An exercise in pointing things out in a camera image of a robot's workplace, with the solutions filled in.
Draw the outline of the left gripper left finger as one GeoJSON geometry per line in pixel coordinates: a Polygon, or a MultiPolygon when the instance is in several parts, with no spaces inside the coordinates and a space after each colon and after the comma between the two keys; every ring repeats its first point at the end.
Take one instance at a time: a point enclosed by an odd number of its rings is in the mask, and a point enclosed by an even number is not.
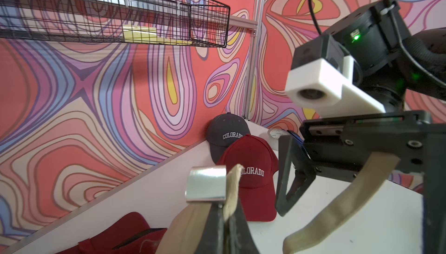
{"type": "Polygon", "coordinates": [[[223,254],[224,232],[223,204],[211,204],[195,254],[223,254]]]}

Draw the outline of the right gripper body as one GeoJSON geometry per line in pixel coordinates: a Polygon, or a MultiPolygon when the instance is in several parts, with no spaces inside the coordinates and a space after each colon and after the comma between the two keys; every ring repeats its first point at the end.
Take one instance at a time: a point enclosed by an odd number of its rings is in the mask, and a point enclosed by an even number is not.
{"type": "Polygon", "coordinates": [[[446,251],[446,126],[426,111],[306,120],[304,147],[318,175],[352,182],[372,152],[400,159],[394,171],[423,177],[423,252],[446,251]]]}

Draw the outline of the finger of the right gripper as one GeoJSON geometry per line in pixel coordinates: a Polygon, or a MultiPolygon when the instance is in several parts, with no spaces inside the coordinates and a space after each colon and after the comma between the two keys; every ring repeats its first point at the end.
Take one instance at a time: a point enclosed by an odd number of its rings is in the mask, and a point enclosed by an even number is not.
{"type": "Polygon", "coordinates": [[[284,217],[316,178],[315,169],[304,148],[291,136],[279,139],[279,170],[275,208],[284,217]]]}

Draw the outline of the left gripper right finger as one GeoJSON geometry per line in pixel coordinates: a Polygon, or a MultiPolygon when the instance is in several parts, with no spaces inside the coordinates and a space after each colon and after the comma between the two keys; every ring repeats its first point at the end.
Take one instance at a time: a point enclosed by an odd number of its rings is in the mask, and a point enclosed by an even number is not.
{"type": "Polygon", "coordinates": [[[226,224],[227,254],[259,254],[259,250],[251,235],[243,206],[238,200],[235,212],[226,224]]]}

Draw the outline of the red Colorado cap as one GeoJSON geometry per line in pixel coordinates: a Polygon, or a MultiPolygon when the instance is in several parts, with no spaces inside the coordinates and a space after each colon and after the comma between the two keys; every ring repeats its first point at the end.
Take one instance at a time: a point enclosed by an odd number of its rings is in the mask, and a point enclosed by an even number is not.
{"type": "Polygon", "coordinates": [[[270,222],[276,218],[273,176],[278,158],[262,138],[245,135],[231,144],[217,162],[231,170],[243,166],[239,181],[239,199],[247,221],[270,222]]]}

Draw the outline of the dark red cap front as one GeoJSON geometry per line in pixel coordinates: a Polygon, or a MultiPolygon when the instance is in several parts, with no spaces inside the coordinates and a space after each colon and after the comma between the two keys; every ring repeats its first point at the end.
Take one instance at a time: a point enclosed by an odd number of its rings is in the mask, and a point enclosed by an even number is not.
{"type": "Polygon", "coordinates": [[[151,228],[138,212],[131,212],[98,235],[63,250],[63,254],[154,254],[166,228],[151,228]]]}

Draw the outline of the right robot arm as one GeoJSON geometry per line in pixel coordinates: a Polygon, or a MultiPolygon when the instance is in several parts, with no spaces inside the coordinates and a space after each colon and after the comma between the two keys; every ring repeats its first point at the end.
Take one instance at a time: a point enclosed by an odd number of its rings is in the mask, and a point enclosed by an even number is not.
{"type": "Polygon", "coordinates": [[[393,172],[420,174],[423,252],[446,251],[446,126],[404,111],[413,90],[446,97],[446,57],[431,33],[411,35],[394,0],[361,7],[296,48],[285,91],[318,119],[279,140],[276,210],[286,215],[317,176],[349,186],[283,242],[286,254],[311,248],[355,215],[393,172]]]}

